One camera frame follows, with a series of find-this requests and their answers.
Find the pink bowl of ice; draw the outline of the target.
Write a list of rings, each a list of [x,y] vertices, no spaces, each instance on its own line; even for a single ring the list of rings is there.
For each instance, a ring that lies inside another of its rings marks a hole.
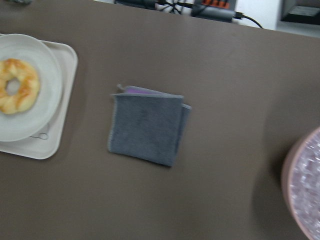
[[[281,190],[288,210],[309,240],[320,238],[320,129],[298,140],[286,155]]]

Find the grey folded cloth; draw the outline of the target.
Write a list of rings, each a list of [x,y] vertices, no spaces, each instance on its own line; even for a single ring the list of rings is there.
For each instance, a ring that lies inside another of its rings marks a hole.
[[[184,97],[129,85],[112,98],[108,150],[173,166],[192,110]]]

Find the white serving tray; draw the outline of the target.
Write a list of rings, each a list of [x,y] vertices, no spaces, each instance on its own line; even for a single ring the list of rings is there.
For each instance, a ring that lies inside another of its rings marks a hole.
[[[78,56],[69,45],[39,40],[56,57],[62,71],[62,96],[50,121],[31,136],[17,141],[0,141],[0,150],[4,153],[43,160],[51,157],[60,145],[69,100],[78,66]]]

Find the white plate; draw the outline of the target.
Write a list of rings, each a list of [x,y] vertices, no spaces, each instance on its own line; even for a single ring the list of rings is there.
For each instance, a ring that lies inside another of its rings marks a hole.
[[[0,140],[25,139],[42,129],[53,117],[63,92],[62,70],[53,52],[40,40],[24,34],[0,37],[0,59],[26,61],[39,76],[40,89],[34,105],[27,111],[0,114]]]

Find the twisted donut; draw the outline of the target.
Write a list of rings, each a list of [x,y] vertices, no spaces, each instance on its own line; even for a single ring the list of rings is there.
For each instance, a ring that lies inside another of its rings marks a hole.
[[[19,89],[10,95],[6,87],[17,79]],[[36,102],[40,91],[40,80],[35,68],[28,62],[8,58],[0,62],[0,111],[12,115],[29,110]]]

